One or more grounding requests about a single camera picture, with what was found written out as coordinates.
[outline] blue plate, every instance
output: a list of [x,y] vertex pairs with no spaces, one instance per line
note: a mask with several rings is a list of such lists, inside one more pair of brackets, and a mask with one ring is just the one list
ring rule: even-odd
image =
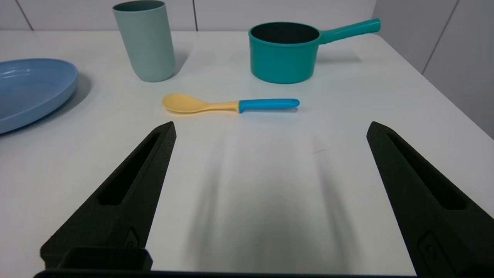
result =
[[0,63],[0,134],[32,123],[62,105],[77,88],[77,68],[56,59]]

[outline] spoon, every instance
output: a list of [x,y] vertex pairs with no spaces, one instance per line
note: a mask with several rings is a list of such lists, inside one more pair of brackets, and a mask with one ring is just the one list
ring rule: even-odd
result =
[[232,109],[242,113],[244,109],[286,109],[300,104],[295,98],[249,99],[229,102],[205,102],[182,93],[170,93],[162,100],[163,105],[170,111],[180,113],[196,113],[216,109]]

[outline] saucepan handle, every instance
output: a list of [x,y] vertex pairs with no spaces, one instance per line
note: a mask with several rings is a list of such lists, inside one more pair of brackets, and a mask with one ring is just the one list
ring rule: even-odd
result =
[[380,29],[381,21],[378,18],[374,18],[328,31],[321,31],[321,40],[319,43],[327,44],[357,35],[375,33]]

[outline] teal saucepan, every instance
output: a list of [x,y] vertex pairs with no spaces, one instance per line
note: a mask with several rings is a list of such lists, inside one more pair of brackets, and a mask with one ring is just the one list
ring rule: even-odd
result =
[[302,82],[314,72],[319,45],[374,33],[380,28],[377,18],[328,31],[293,22],[257,25],[248,32],[250,70],[257,78],[271,83]]

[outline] blue spoon handle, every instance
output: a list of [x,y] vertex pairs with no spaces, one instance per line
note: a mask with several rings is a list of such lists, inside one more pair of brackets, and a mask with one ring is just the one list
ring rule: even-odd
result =
[[245,109],[285,109],[294,108],[300,104],[295,98],[248,99],[239,101],[239,113]]

